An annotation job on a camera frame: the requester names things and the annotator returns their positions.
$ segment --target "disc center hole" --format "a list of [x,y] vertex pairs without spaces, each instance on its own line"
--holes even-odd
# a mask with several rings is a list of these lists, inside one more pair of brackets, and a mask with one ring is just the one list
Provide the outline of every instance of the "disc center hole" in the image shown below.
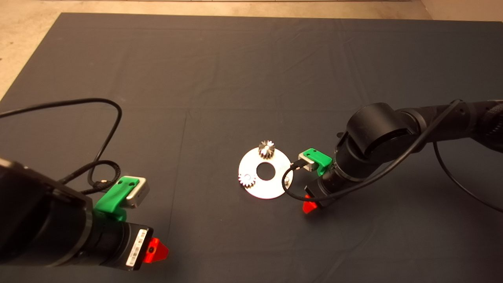
[[276,170],[274,166],[268,162],[262,162],[257,166],[257,176],[264,181],[269,181],[274,178]]

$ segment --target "black cable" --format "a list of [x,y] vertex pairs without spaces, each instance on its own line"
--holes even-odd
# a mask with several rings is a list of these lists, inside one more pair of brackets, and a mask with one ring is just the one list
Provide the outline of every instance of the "black cable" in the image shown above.
[[[103,151],[107,148],[108,143],[112,139],[112,137],[115,134],[115,131],[117,130],[117,127],[119,126],[119,123],[122,118],[122,109],[119,106],[119,104],[115,103],[112,100],[106,99],[106,98],[81,98],[81,99],[72,99],[72,100],[63,100],[63,101],[56,101],[56,102],[48,102],[48,103],[42,103],[42,104],[37,104],[37,105],[32,105],[24,108],[18,108],[10,111],[6,111],[3,113],[0,113],[0,118],[5,118],[17,114],[22,114],[26,112],[31,112],[35,110],[40,110],[40,109],[47,109],[47,108],[55,108],[55,107],[61,107],[61,106],[69,106],[69,105],[77,105],[77,104],[86,104],[86,103],[105,103],[108,105],[111,105],[117,109],[117,117],[115,118],[115,122],[110,129],[110,132],[108,136],[106,137],[105,141],[103,142],[102,146],[100,147],[100,150],[96,154],[94,161],[97,161],[100,159],[101,155],[103,154]],[[93,181],[93,173],[94,173],[94,167],[89,168],[89,173],[88,173],[88,183],[91,186],[95,186],[98,182]]]
[[503,213],[503,208],[500,208],[498,207],[497,205],[494,205],[490,202],[487,202],[481,198],[479,198],[478,196],[476,196],[475,194],[473,194],[471,191],[469,191],[467,188],[465,188],[451,173],[451,171],[449,171],[449,169],[447,169],[447,166],[445,165],[444,161],[442,160],[442,157],[440,156],[440,152],[439,152],[439,147],[437,145],[437,142],[433,142],[433,149],[435,150],[435,156],[437,157],[437,160],[439,161],[439,164],[440,164],[440,167],[442,167],[442,170],[444,170],[445,174],[447,174],[447,177],[449,177],[449,179],[451,179],[456,185],[458,185],[458,187],[460,187],[463,191],[465,191],[468,195],[470,195],[471,197],[473,197],[474,199],[478,200],[479,202],[481,202],[482,204],[494,209],[495,211],[498,211],[498,212],[501,212]]
[[82,175],[83,173],[85,173],[86,171],[90,170],[90,169],[94,169],[96,166],[98,165],[109,165],[110,167],[112,167],[115,171],[115,176],[112,180],[110,181],[105,181],[105,182],[95,182],[93,184],[93,188],[92,189],[88,189],[88,190],[83,190],[81,191],[81,193],[83,194],[91,194],[91,193],[95,193],[95,192],[99,192],[99,191],[103,191],[109,187],[111,187],[113,184],[115,184],[115,182],[117,182],[117,180],[119,180],[119,178],[121,177],[121,168],[119,167],[119,165],[111,160],[97,160],[97,161],[93,161],[93,162],[90,162],[90,163],[87,163],[86,165],[78,168],[77,170],[75,170],[73,173],[69,174],[68,176],[64,177],[63,179],[60,179],[58,182],[60,182],[61,184],[67,184],[68,182],[70,182],[71,180],[77,178],[78,176]]
[[343,195],[346,195],[346,194],[348,194],[350,192],[359,190],[359,189],[364,188],[364,187],[366,187],[366,186],[368,186],[370,184],[373,184],[374,182],[378,181],[382,177],[386,176],[389,172],[391,172],[393,169],[395,169],[396,166],[398,166],[400,163],[402,163],[402,161],[405,160],[405,158],[407,158],[412,152],[414,152],[416,149],[418,149],[419,147],[421,147],[423,145],[423,142],[425,142],[427,140],[427,138],[430,136],[430,134],[433,132],[433,130],[435,130],[435,128],[437,128],[437,126],[440,124],[440,122],[442,122],[442,120],[444,120],[444,118],[454,108],[456,108],[456,106],[460,102],[461,102],[461,100],[459,100],[459,99],[453,101],[451,103],[451,105],[449,105],[449,107],[447,107],[435,120],[433,120],[433,122],[424,130],[424,132],[422,132],[417,137],[417,139],[410,145],[410,147],[404,153],[402,153],[402,155],[400,155],[397,159],[395,159],[393,162],[391,162],[382,171],[380,171],[379,173],[373,175],[372,177],[369,177],[369,178],[365,179],[365,181],[363,181],[363,182],[361,182],[361,183],[359,183],[357,185],[354,185],[352,187],[346,188],[344,190],[341,190],[341,191],[338,191],[338,192],[335,192],[335,193],[331,193],[331,194],[329,194],[327,196],[323,196],[323,197],[310,197],[310,198],[307,198],[307,197],[303,197],[303,196],[294,194],[293,192],[291,192],[290,190],[288,190],[286,188],[286,186],[285,186],[285,178],[288,175],[288,173],[290,173],[290,171],[302,168],[302,166],[304,166],[304,165],[307,164],[306,161],[299,160],[297,162],[294,162],[292,164],[292,166],[290,166],[290,168],[285,172],[285,174],[283,174],[283,179],[281,181],[281,184],[283,185],[283,190],[285,190],[285,192],[287,193],[287,195],[291,196],[294,199],[298,199],[298,200],[302,200],[302,201],[317,202],[317,201],[324,201],[324,200],[339,198],[339,197],[341,197]]

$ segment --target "metal gear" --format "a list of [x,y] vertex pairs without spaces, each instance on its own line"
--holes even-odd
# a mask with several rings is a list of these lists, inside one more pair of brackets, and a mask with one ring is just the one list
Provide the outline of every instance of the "metal gear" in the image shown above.
[[250,174],[239,174],[237,179],[239,180],[240,184],[243,187],[250,188],[253,185],[255,185],[257,177],[254,175],[250,175]]
[[275,148],[276,146],[274,146],[272,141],[263,140],[259,144],[259,154],[262,158],[269,159],[273,156]]

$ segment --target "barcode label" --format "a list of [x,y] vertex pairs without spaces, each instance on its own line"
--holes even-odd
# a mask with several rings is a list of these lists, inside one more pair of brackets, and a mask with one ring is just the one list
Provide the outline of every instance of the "barcode label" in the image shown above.
[[138,236],[136,236],[136,240],[134,240],[133,247],[131,248],[131,252],[129,253],[129,257],[127,258],[127,266],[134,266],[134,264],[136,263],[136,259],[138,258],[138,254],[140,253],[140,249],[143,245],[143,241],[145,240],[146,235],[147,230],[140,229],[140,231],[138,231]]

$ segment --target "red marker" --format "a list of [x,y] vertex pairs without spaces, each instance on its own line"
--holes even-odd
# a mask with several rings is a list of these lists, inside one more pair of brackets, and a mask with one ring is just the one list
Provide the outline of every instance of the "red marker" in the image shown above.
[[317,208],[318,208],[318,205],[316,204],[316,202],[312,202],[312,201],[305,201],[304,204],[302,205],[302,211],[304,211],[305,214],[308,214]]
[[152,263],[154,261],[166,259],[169,252],[170,251],[158,238],[152,238],[150,239],[150,243],[148,243],[147,253],[145,254],[143,262]]

